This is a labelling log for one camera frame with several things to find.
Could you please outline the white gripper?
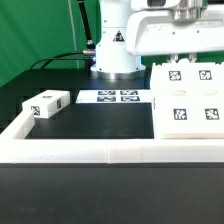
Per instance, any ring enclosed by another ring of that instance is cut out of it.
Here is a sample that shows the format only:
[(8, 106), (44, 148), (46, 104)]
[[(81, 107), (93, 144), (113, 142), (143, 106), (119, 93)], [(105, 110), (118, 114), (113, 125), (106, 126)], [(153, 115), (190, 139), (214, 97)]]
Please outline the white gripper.
[(132, 55), (188, 54), (191, 63), (200, 52), (224, 50), (224, 3), (207, 0), (131, 0), (134, 13), (126, 30), (126, 50)]

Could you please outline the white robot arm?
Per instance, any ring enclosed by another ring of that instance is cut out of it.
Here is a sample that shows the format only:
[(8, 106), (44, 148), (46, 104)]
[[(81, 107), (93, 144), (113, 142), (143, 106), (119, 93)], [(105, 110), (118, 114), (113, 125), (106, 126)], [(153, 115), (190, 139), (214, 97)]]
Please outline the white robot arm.
[(224, 50), (224, 0), (99, 0), (101, 39), (95, 77), (119, 80), (144, 73), (143, 56)]

